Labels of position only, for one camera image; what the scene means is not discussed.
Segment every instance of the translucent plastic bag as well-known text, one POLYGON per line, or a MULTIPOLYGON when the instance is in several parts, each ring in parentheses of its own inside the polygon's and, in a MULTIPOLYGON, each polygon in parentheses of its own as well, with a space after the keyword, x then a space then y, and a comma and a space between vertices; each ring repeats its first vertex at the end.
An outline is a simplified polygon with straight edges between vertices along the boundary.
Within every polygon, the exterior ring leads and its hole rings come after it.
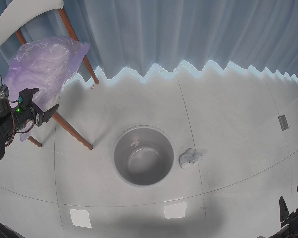
MULTIPOLYGON (((10 59, 9 71, 4 79, 9 89, 9 100, 17 100, 19 92, 25 88, 38 87, 33 102, 44 112, 50 109, 63 85, 77 73, 89 47, 86 42, 77 42, 65 36, 22 45, 10 59)), ((20 140, 27 139, 33 129, 20 134, 20 140)))

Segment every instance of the small scrap on floor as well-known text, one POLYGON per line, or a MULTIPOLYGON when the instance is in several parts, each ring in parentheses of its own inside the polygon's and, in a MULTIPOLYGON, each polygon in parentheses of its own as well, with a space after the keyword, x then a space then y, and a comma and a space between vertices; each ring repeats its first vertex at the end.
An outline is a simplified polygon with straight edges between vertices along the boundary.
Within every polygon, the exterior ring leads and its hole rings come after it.
POLYGON ((200 158, 203 156, 202 153, 193 150, 193 149, 188 149, 183 155, 180 156, 179 158, 179 163, 182 169, 188 169, 197 162, 199 162, 200 158))

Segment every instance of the curtain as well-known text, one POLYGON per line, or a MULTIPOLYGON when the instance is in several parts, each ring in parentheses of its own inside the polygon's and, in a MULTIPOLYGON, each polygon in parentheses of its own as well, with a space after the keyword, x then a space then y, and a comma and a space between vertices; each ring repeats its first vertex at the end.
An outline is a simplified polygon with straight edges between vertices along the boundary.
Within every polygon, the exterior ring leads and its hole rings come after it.
MULTIPOLYGON (((0 13, 10 3, 0 0, 0 13)), ((293 0, 65 0, 64 8, 87 57, 108 79, 124 67, 142 77, 154 63, 172 72, 185 60, 201 71, 209 60, 298 75, 298 2, 293 0)), ((27 42, 69 36, 57 10, 25 24, 27 42)), ((20 44, 0 47, 0 74, 20 44)), ((80 73, 90 78, 85 66, 80 73)))

